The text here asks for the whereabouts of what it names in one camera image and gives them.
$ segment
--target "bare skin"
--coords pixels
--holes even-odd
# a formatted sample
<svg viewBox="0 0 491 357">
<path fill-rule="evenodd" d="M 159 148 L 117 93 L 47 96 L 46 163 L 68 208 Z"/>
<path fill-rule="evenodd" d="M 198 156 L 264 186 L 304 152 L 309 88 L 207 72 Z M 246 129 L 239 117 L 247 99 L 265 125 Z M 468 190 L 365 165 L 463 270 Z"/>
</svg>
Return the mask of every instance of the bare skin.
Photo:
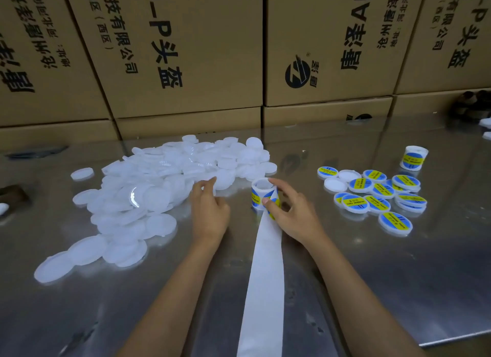
<svg viewBox="0 0 491 357">
<path fill-rule="evenodd" d="M 263 204 L 285 233 L 302 243 L 315 260 L 353 357 L 424 357 L 423 350 L 326 235 L 312 203 L 285 181 L 269 180 L 287 195 L 291 209 L 283 211 L 268 198 Z"/>
<path fill-rule="evenodd" d="M 206 271 L 230 221 L 229 205 L 213 197 L 215 181 L 194 184 L 193 245 L 117 357 L 181 356 Z"/>
</svg>

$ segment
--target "paper strip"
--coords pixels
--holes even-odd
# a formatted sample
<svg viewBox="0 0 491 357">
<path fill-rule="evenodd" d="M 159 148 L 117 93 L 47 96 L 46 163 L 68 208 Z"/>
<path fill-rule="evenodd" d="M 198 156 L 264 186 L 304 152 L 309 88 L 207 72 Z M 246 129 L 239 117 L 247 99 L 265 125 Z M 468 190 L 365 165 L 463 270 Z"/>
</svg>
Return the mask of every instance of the paper strip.
<svg viewBox="0 0 491 357">
<path fill-rule="evenodd" d="M 285 278 L 281 229 L 263 213 L 245 298 L 237 357 L 281 357 Z"/>
</svg>

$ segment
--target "person's right arm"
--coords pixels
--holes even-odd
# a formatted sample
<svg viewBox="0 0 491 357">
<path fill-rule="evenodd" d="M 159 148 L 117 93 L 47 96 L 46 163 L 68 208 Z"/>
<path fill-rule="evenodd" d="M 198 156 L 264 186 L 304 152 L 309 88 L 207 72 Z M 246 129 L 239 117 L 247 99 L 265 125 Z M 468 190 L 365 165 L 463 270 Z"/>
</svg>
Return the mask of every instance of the person's right arm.
<svg viewBox="0 0 491 357">
<path fill-rule="evenodd" d="M 291 209 L 283 211 L 267 198 L 263 204 L 285 233 L 302 243 L 315 260 L 353 357 L 424 357 L 325 234 L 312 203 L 285 181 L 270 182 L 288 196 Z"/>
</svg>

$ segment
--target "metal table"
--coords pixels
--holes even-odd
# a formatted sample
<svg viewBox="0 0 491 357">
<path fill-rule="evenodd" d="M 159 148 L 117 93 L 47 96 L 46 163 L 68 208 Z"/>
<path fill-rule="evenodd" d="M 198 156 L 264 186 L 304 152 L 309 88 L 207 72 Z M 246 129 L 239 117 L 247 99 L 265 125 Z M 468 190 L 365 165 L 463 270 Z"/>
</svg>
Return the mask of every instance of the metal table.
<svg viewBox="0 0 491 357">
<path fill-rule="evenodd" d="M 475 126 L 449 128 L 435 116 L 331 122 L 287 128 L 207 133 L 245 141 L 262 136 L 279 165 L 276 177 L 290 182 L 315 205 L 327 234 L 403 327 L 430 345 L 491 329 L 491 143 Z M 0 221 L 0 357 L 111 356 L 156 297 L 191 244 L 189 205 L 170 211 L 178 219 L 171 237 L 154 237 L 137 267 L 117 269 L 102 260 L 76 267 L 49 286 L 34 280 L 48 255 L 97 233 L 90 213 L 71 202 L 99 187 L 100 168 L 131 147 L 175 139 L 146 139 L 72 146 L 40 160 L 0 161 L 1 186 L 19 184 L 30 204 Z M 340 214 L 315 176 L 322 165 L 389 176 L 407 145 L 430 150 L 420 195 L 428 208 L 409 217 L 406 238 L 390 236 L 374 217 L 352 221 Z M 94 178 L 70 179 L 93 167 Z M 184 355 L 235 355 L 259 218 L 249 209 L 247 182 L 228 191 L 232 208 L 224 237 L 205 279 Z M 283 356 L 345 355 L 343 340 L 318 269 L 302 246 L 283 236 L 285 318 Z"/>
</svg>

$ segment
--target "forearm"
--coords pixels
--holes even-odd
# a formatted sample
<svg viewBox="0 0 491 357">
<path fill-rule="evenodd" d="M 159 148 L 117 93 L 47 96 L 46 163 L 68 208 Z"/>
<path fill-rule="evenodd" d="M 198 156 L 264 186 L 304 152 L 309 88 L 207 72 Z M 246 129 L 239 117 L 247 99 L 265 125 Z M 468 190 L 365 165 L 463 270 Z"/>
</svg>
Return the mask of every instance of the forearm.
<svg viewBox="0 0 491 357">
<path fill-rule="evenodd" d="M 194 244 L 117 357 L 179 357 L 218 244 Z"/>
<path fill-rule="evenodd" d="M 425 355 L 327 236 L 305 247 L 321 271 L 353 357 Z"/>
</svg>

